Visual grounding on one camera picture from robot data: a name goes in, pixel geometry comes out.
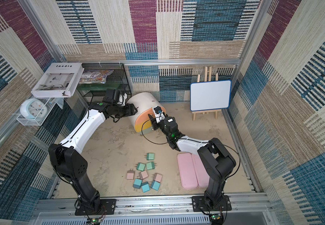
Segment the green plug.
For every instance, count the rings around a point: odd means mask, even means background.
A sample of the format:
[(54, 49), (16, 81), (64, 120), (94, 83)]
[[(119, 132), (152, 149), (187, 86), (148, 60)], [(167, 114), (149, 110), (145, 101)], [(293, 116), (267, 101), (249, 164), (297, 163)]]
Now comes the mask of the green plug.
[(155, 162), (151, 161), (146, 163), (146, 170), (154, 170), (155, 168), (156, 168)]
[(137, 166), (136, 166), (136, 169), (138, 171), (144, 171), (145, 168), (146, 168), (146, 164), (144, 164), (144, 163), (138, 163)]
[(148, 160), (148, 161), (152, 161), (152, 160), (155, 159), (155, 154), (154, 154), (154, 153), (147, 153), (147, 154), (145, 155), (145, 157), (146, 157), (146, 160)]

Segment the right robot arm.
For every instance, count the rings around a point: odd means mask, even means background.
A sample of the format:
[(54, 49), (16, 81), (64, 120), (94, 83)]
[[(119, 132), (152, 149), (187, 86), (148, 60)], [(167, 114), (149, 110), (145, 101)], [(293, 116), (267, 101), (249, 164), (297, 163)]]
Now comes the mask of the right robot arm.
[(228, 146), (217, 138), (208, 141), (190, 138), (179, 131), (176, 119), (163, 112), (160, 106), (154, 107), (152, 111), (154, 114), (149, 115), (149, 121), (154, 130), (159, 129), (166, 136), (166, 143), (173, 150), (198, 155), (202, 161), (209, 175), (202, 207), (219, 210), (227, 205), (228, 200), (224, 196), (225, 183), (234, 175), (234, 168), (240, 166), (227, 150)]

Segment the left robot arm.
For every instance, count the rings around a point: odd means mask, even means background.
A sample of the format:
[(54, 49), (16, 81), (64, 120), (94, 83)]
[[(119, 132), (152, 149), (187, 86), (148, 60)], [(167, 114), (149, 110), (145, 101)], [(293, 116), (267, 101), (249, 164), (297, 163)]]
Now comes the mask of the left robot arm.
[(49, 147), (53, 169), (61, 180), (72, 186), (86, 212), (98, 213), (101, 202), (98, 190), (93, 187), (87, 175), (88, 162), (81, 155), (84, 146), (106, 119), (112, 117), (117, 122), (120, 118), (133, 116), (137, 112), (134, 104), (92, 103), (87, 114), (68, 137)]

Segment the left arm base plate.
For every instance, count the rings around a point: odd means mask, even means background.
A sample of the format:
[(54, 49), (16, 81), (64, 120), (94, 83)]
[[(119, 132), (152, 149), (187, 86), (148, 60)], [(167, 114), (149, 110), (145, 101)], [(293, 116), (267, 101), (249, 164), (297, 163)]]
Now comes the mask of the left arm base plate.
[(82, 201), (78, 198), (74, 204), (75, 216), (87, 215), (113, 215), (115, 212), (116, 199), (97, 199), (92, 203)]

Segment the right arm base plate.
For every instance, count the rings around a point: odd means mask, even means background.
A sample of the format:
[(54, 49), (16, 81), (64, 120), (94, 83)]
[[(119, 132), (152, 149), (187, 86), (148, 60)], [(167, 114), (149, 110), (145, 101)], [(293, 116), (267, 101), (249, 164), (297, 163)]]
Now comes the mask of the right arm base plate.
[(204, 196), (191, 197), (194, 212), (231, 211), (230, 198), (227, 195), (212, 200)]

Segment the white round drawer cabinet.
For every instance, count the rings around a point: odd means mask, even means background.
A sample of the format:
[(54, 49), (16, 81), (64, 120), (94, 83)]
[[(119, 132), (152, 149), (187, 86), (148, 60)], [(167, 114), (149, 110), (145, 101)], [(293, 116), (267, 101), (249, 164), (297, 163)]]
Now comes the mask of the white round drawer cabinet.
[(142, 92), (132, 96), (128, 100), (129, 104), (134, 104), (137, 108), (137, 113), (128, 117), (135, 131), (142, 135), (153, 132), (151, 122), (149, 121), (149, 115), (155, 118), (155, 107), (161, 107), (162, 111), (166, 113), (166, 109), (159, 103), (159, 101), (149, 92)]

